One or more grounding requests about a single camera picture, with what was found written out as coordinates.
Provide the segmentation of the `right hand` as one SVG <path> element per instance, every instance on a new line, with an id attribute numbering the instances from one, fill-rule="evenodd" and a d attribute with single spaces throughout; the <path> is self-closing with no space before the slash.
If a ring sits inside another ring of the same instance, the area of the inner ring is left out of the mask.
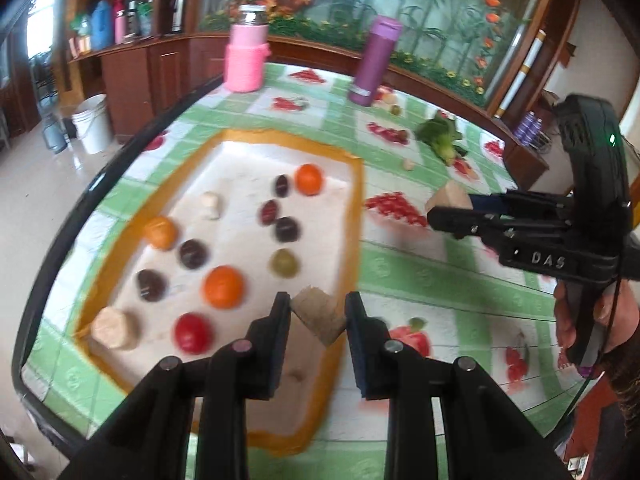
<path id="1" fill-rule="evenodd" d="M 618 292 L 615 292 L 614 288 L 607 290 L 596 302 L 593 309 L 594 322 L 604 328 L 608 327 L 611 314 L 615 312 L 612 327 L 608 332 L 608 340 L 603 350 L 604 354 L 628 341 L 639 325 L 639 307 L 629 282 L 627 280 L 621 281 Z M 566 287 L 562 282 L 556 285 L 553 296 L 555 298 L 556 338 L 558 338 L 560 347 L 568 349 L 575 342 L 576 330 L 566 301 Z"/>

